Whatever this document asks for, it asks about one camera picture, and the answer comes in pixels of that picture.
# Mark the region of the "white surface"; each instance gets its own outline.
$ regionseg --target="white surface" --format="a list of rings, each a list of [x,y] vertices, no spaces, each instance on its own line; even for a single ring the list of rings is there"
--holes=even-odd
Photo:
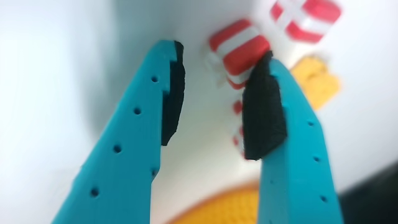
[[[342,1],[342,17],[315,48],[284,37],[269,19],[272,3],[1,0],[0,223],[51,221],[131,74],[161,38],[185,45],[187,92],[178,133],[162,150],[152,222],[255,179],[259,164],[241,159],[223,123],[234,91],[216,91],[200,55],[212,33],[247,14],[286,65],[313,51],[329,56],[343,88],[318,115],[339,192],[396,161],[398,2]]]

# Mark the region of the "striped object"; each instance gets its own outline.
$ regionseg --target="striped object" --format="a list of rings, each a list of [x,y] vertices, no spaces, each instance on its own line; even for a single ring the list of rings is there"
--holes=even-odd
[[[276,24],[294,40],[319,42],[341,15],[329,0],[277,0],[271,9]]]
[[[250,71],[270,50],[267,39],[247,19],[241,19],[213,35],[210,49],[222,58],[227,81],[235,89],[242,89]]]

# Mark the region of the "hole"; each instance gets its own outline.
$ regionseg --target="hole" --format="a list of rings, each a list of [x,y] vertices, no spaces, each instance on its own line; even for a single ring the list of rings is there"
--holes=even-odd
[[[141,114],[141,109],[140,109],[140,108],[134,109],[134,113],[135,113],[136,115]]]
[[[120,147],[119,145],[115,145],[115,146],[113,146],[113,151],[115,153],[119,153],[122,151],[122,147]]]
[[[92,190],[90,191],[90,195],[92,197],[97,197],[99,194],[100,194],[100,192],[99,192],[98,188],[96,188],[96,187],[93,187]]]
[[[158,82],[157,77],[152,77],[151,80],[152,80],[152,82],[154,82],[154,83],[157,83],[157,82]]]
[[[320,198],[321,198],[321,201],[322,201],[322,202],[325,202],[325,203],[328,202],[328,199],[327,199],[325,196],[322,196],[322,195],[321,195]]]

